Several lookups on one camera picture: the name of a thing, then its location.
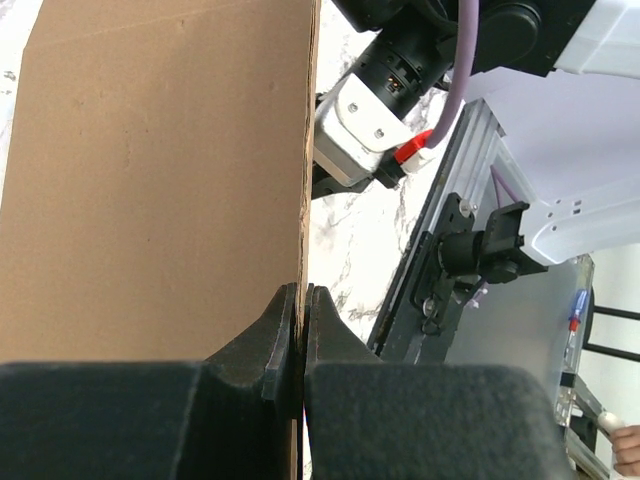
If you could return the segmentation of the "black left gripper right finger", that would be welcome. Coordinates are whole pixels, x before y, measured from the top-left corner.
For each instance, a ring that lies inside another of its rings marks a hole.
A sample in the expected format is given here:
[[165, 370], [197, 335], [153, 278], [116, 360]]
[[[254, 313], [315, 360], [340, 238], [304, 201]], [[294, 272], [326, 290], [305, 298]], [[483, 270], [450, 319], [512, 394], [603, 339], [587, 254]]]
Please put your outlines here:
[[384, 362], [307, 294], [304, 402], [316, 479], [569, 479], [550, 401], [528, 372]]

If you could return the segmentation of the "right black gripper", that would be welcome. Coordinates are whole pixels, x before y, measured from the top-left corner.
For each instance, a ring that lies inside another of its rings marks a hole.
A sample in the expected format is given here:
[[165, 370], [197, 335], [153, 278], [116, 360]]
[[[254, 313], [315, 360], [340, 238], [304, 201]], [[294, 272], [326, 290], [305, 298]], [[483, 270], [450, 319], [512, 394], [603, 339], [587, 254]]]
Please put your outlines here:
[[[441, 57], [435, 40], [427, 31], [418, 28], [409, 32], [389, 24], [340, 80], [349, 74], [356, 75], [404, 123], [410, 110], [441, 80], [449, 67], [450, 63]], [[328, 92], [316, 96], [316, 108]], [[424, 151], [426, 136], [411, 133], [408, 141], [383, 154], [377, 170], [370, 177], [352, 187], [340, 185], [313, 159], [312, 198], [361, 193], [373, 181], [388, 189], [395, 188], [402, 178], [430, 162]]]

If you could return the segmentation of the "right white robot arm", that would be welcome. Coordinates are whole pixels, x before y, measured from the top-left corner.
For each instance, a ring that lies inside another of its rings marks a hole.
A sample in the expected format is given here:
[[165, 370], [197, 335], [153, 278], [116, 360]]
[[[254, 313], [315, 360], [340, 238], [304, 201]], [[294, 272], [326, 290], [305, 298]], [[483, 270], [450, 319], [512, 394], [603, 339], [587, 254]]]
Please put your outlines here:
[[388, 188], [448, 140], [455, 192], [511, 203], [439, 233], [450, 276], [506, 283], [639, 239], [635, 1], [341, 1], [374, 40], [316, 101], [312, 194]]

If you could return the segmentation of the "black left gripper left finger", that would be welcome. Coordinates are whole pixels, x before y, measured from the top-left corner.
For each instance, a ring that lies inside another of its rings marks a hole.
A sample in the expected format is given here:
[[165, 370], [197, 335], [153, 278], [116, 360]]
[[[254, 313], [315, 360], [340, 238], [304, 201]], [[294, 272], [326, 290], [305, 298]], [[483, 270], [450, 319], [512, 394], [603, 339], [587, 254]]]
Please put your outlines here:
[[1, 369], [5, 479], [290, 479], [294, 285], [203, 361]]

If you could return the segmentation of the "person's hand at edge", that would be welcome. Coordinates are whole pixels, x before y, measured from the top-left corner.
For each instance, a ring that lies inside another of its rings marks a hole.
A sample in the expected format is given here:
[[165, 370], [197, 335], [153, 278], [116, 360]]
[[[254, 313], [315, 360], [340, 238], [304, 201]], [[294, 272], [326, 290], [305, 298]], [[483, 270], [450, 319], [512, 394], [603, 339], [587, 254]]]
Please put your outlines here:
[[626, 477], [640, 475], [640, 426], [617, 429], [610, 435], [614, 453], [614, 470]]

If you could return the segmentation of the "brown cardboard box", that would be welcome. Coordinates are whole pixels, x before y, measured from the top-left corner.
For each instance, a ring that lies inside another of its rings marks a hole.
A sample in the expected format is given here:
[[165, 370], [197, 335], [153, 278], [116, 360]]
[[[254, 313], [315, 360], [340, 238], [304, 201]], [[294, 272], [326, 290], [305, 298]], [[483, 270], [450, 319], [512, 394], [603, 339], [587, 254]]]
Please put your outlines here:
[[1, 201], [1, 369], [203, 361], [306, 275], [315, 1], [45, 1]]

